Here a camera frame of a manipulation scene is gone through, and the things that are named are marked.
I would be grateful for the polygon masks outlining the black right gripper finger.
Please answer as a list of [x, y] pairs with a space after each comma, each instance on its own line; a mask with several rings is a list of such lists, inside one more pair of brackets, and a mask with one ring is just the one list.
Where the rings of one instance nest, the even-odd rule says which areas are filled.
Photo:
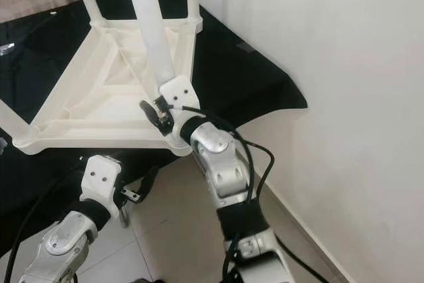
[[146, 116], [146, 119], [148, 119], [148, 122], [151, 123], [151, 125], [154, 125], [157, 129], [163, 129], [164, 128], [164, 122], [163, 122], [163, 115], [161, 114], [160, 110], [156, 107], [155, 104], [150, 104], [146, 100], [142, 100], [139, 102], [140, 108], [142, 108], [143, 113]]

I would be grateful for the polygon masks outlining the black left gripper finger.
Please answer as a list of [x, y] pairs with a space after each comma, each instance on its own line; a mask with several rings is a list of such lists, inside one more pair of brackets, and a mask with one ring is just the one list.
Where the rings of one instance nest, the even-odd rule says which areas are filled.
[[149, 196], [159, 171], [160, 168], [158, 166], [152, 166], [142, 175], [137, 189], [137, 194], [140, 199], [146, 199]]

